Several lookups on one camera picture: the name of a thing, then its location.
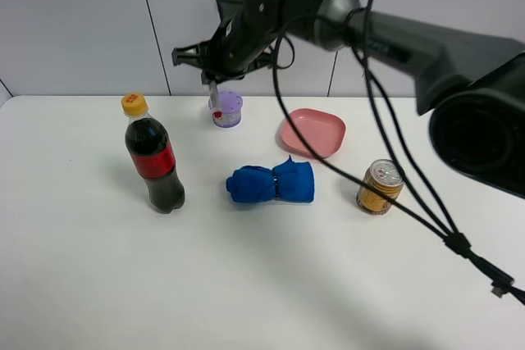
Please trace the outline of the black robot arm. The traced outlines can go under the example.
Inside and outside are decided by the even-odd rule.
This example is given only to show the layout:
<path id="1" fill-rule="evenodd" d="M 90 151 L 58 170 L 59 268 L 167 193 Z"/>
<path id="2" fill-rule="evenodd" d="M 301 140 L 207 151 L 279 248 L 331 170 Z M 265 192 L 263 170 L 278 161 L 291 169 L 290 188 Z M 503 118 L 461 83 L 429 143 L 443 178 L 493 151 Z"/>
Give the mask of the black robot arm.
<path id="1" fill-rule="evenodd" d="M 440 159 L 459 173 L 524 195 L 524 46 L 367 11 L 359 0 L 216 0 L 214 35 L 175 48 L 175 65 L 208 80 L 267 67 L 280 30 L 326 51 L 353 48 L 413 78 Z"/>

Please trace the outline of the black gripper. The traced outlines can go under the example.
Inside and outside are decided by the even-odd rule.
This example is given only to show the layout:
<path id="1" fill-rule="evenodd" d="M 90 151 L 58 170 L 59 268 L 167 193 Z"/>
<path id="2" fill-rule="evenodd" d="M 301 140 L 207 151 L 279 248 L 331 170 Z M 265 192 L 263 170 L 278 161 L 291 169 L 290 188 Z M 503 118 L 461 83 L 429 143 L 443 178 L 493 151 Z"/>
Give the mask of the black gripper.
<path id="1" fill-rule="evenodd" d="M 281 10 L 242 5 L 218 7 L 221 23 L 207 42 L 171 51 L 173 66 L 201 66 L 202 84 L 242 80 L 246 74 L 269 67 L 273 56 L 267 47 L 281 27 Z"/>

